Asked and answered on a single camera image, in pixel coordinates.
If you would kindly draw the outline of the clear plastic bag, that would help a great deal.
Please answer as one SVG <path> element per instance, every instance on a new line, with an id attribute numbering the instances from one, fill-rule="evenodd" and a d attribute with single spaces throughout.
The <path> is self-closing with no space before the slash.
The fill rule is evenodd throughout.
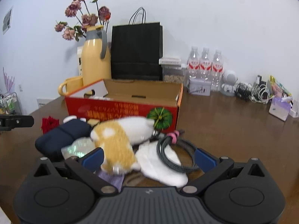
<path id="1" fill-rule="evenodd" d="M 93 151 L 95 148 L 95 143 L 90 138 L 79 138 L 71 145 L 63 147 L 61 149 L 61 154 L 64 159 L 68 159 L 73 156 L 81 158 Z"/>

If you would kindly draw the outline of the purple woven cloth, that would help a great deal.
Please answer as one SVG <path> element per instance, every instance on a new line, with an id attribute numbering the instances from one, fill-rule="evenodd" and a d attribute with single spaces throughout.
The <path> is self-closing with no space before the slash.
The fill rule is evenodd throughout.
<path id="1" fill-rule="evenodd" d="M 113 185 L 118 190 L 118 192 L 121 191 L 125 175 L 110 175 L 105 171 L 102 171 L 101 169 L 96 172 L 96 175 L 109 184 Z"/>

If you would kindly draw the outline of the yellow white plush toy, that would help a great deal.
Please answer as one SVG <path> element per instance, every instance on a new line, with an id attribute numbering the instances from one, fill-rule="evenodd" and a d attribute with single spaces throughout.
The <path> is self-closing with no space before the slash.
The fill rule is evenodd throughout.
<path id="1" fill-rule="evenodd" d="M 133 146 L 150 140 L 154 133 L 153 119 L 141 116 L 104 121 L 92 129 L 90 138 L 104 151 L 102 171 L 110 175 L 125 175 L 139 171 L 140 164 Z"/>

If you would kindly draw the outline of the red rose flower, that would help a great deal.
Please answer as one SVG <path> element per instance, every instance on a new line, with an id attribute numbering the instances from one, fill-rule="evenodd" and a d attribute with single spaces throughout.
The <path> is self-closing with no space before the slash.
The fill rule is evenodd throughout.
<path id="1" fill-rule="evenodd" d="M 60 125 L 59 119 L 55 119 L 51 116 L 48 118 L 42 118 L 42 123 L 41 123 L 41 130 L 43 134 L 51 131 L 52 129 L 58 127 Z"/>

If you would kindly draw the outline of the navy blue pouch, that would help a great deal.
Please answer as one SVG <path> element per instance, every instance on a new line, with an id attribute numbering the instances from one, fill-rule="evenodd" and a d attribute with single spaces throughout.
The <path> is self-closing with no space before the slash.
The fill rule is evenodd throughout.
<path id="1" fill-rule="evenodd" d="M 79 138 L 88 137 L 91 130 L 87 122 L 72 119 L 37 138 L 35 148 L 52 162 L 60 162 L 64 159 L 61 149 Z"/>

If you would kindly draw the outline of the white fabric mask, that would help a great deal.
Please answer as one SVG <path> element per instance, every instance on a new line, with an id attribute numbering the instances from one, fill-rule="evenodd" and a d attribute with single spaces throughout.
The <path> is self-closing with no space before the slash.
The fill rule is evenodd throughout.
<path id="1" fill-rule="evenodd" d="M 189 180 L 187 174 L 176 172 L 161 161 L 157 154 L 157 143 L 154 141 L 139 145 L 135 153 L 142 174 L 167 186 L 185 186 Z"/>

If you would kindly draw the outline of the metal rack shelf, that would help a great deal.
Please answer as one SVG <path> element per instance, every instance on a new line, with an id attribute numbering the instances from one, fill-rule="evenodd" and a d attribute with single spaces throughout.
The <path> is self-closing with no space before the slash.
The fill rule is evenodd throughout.
<path id="1" fill-rule="evenodd" d="M 15 92 L 1 95 L 0 112 L 1 114 L 22 115 L 20 101 Z"/>

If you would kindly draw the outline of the yellow sponge block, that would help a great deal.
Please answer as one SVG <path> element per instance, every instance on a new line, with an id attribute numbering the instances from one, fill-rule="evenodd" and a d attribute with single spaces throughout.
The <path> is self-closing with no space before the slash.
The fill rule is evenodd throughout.
<path id="1" fill-rule="evenodd" d="M 94 127 L 95 125 L 97 125 L 97 124 L 100 123 L 100 120 L 98 120 L 98 119 L 89 119 L 89 120 L 87 121 L 87 123 L 88 123 L 90 126 Z"/>

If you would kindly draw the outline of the small white cap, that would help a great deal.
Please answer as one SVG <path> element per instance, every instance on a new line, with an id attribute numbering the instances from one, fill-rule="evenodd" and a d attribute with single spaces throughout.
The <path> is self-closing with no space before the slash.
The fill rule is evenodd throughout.
<path id="1" fill-rule="evenodd" d="M 77 118 L 75 115 L 70 115 L 70 116 L 64 118 L 63 123 L 67 123 L 71 120 L 77 120 L 77 119 L 79 119 L 80 121 L 83 121 L 83 122 L 87 122 L 87 119 L 85 119 L 85 118 Z"/>

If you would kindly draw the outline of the red cardboard box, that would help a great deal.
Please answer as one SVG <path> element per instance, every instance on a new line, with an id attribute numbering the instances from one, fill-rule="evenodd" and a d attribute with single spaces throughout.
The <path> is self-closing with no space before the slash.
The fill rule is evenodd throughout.
<path id="1" fill-rule="evenodd" d="M 65 96 L 69 115 L 107 121 L 129 116 L 154 120 L 163 133 L 177 126 L 183 85 L 150 80 L 101 79 Z"/>

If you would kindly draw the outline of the small white tin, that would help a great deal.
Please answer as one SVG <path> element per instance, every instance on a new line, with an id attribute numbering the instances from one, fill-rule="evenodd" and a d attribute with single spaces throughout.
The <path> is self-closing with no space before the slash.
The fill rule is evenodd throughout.
<path id="1" fill-rule="evenodd" d="M 210 96 L 211 82 L 200 78 L 190 78 L 187 89 L 192 95 Z"/>

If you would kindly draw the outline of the white robot toy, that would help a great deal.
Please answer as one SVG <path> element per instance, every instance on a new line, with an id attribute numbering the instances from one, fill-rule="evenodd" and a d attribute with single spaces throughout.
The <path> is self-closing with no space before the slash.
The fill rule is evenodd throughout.
<path id="1" fill-rule="evenodd" d="M 226 70 L 223 74 L 223 83 L 220 92 L 229 97 L 235 96 L 235 85 L 238 81 L 238 76 L 233 70 Z"/>

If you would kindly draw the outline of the yellow mug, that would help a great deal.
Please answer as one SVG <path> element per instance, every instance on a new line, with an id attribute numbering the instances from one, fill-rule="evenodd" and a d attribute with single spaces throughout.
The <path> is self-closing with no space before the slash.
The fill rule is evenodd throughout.
<path id="1" fill-rule="evenodd" d="M 66 79 L 63 83 L 61 83 L 58 87 L 58 93 L 61 96 L 66 96 L 80 88 L 83 87 L 83 78 L 82 76 L 75 76 Z"/>

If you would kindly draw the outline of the left water bottle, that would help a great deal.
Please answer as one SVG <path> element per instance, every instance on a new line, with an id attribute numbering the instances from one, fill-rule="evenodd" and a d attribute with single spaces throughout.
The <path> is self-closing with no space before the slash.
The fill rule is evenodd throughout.
<path id="1" fill-rule="evenodd" d="M 193 46 L 187 59 L 187 69 L 185 74 L 184 86 L 187 88 L 191 78 L 197 78 L 200 67 L 200 57 L 198 48 Z"/>

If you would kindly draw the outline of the water bottle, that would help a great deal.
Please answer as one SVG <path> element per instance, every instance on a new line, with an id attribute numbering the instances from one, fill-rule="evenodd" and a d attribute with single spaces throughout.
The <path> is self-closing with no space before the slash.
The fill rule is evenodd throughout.
<path id="1" fill-rule="evenodd" d="M 203 48 L 200 58 L 200 76 L 204 80 L 209 80 L 212 62 L 209 57 L 209 48 Z"/>
<path id="2" fill-rule="evenodd" d="M 200 57 L 198 48 L 193 46 L 187 59 L 187 69 L 185 74 L 184 86 L 187 88 L 191 78 L 197 78 L 200 67 Z"/>
<path id="3" fill-rule="evenodd" d="M 219 91 L 221 77 L 223 74 L 223 58 L 220 50 L 215 50 L 215 54 L 212 60 L 212 69 L 211 69 L 211 90 Z"/>

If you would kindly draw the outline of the right water bottle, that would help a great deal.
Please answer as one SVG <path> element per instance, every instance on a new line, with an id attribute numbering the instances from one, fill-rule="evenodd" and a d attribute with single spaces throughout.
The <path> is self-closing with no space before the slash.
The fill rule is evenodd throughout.
<path id="1" fill-rule="evenodd" d="M 215 50 L 215 54 L 212 60 L 212 69 L 211 69 L 211 90 L 219 91 L 221 77 L 223 74 L 223 58 L 220 50 Z"/>

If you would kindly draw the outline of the purple tissue box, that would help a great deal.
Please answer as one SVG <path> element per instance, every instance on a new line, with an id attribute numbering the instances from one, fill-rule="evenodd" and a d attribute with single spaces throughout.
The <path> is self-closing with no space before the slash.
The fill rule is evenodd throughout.
<path id="1" fill-rule="evenodd" d="M 285 122 L 291 110 L 291 100 L 292 96 L 285 98 L 274 96 L 271 100 L 269 113 Z"/>

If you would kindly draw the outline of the clear nut container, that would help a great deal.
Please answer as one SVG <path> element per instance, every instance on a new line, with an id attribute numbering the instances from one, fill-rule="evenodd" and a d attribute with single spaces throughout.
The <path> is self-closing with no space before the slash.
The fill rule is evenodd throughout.
<path id="1" fill-rule="evenodd" d="M 166 83 L 184 83 L 187 66 L 163 65 L 163 81 Z"/>

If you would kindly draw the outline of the middle water bottle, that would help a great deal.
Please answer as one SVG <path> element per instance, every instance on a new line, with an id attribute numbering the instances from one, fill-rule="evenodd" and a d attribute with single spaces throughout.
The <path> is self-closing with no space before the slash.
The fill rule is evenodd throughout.
<path id="1" fill-rule="evenodd" d="M 212 62 L 209 57 L 209 48 L 203 48 L 200 58 L 200 76 L 204 80 L 209 80 Z"/>

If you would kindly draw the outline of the yellow thermos jug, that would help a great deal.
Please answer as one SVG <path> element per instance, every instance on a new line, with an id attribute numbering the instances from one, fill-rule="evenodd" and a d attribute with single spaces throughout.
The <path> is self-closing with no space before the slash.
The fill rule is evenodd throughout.
<path id="1" fill-rule="evenodd" d="M 87 28 L 81 53 L 83 85 L 111 79 L 110 50 L 103 25 Z"/>

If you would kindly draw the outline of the white power strip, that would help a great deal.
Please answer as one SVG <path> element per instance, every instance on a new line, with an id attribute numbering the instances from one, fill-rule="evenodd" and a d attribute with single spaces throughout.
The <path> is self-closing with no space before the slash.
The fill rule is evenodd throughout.
<path id="1" fill-rule="evenodd" d="M 299 118 L 298 100 L 294 100 L 293 101 L 293 105 L 292 105 L 292 108 L 291 108 L 291 110 L 289 112 L 289 115 L 292 118 Z"/>

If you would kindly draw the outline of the colourful snack bag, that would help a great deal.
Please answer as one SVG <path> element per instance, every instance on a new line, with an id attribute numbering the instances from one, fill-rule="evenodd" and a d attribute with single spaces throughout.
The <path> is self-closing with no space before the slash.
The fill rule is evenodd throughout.
<path id="1" fill-rule="evenodd" d="M 270 84 L 271 84 L 271 88 L 272 88 L 272 94 L 275 97 L 279 97 L 279 98 L 286 98 L 286 97 L 291 97 L 292 94 L 283 86 L 283 84 L 281 84 L 279 81 L 277 81 L 277 79 L 275 77 L 273 77 L 272 75 L 270 75 Z"/>

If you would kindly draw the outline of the milk carton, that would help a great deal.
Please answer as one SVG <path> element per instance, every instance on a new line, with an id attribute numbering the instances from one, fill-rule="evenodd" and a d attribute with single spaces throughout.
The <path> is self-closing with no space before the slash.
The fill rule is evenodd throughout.
<path id="1" fill-rule="evenodd" d="M 78 59 L 78 74 L 79 76 L 82 75 L 82 49 L 83 49 L 83 46 L 79 46 L 77 48 L 77 59 Z"/>

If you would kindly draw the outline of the white flat box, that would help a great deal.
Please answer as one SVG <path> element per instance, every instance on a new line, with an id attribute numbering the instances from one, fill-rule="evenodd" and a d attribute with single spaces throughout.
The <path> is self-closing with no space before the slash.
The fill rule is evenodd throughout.
<path id="1" fill-rule="evenodd" d="M 178 58 L 166 58 L 162 57 L 159 59 L 159 65 L 170 65 L 170 66 L 180 66 L 181 60 Z"/>

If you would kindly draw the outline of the black paper bag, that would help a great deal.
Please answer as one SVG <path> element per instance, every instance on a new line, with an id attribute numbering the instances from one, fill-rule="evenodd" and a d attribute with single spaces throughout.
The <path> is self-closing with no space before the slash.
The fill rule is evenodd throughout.
<path id="1" fill-rule="evenodd" d="M 140 7 L 127 25 L 112 27 L 111 69 L 113 79 L 162 80 L 163 26 L 147 23 Z"/>

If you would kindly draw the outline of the dried pink rose bouquet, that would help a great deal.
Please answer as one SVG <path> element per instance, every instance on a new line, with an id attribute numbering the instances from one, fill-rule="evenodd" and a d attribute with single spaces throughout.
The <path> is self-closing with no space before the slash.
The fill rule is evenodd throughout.
<path id="1" fill-rule="evenodd" d="M 108 30 L 111 11 L 106 6 L 99 6 L 99 0 L 72 0 L 64 11 L 67 18 L 76 18 L 76 24 L 70 25 L 66 21 L 56 22 L 54 30 L 62 33 L 66 41 L 80 41 L 87 37 L 87 29 L 92 26 L 102 26 Z"/>

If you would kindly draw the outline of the wall poster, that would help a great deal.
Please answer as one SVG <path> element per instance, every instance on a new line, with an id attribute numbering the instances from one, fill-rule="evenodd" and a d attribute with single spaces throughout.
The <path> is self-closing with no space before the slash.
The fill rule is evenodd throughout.
<path id="1" fill-rule="evenodd" d="M 6 13 L 3 19 L 3 35 L 11 28 L 12 26 L 12 15 L 13 15 L 13 7 L 11 7 Z"/>

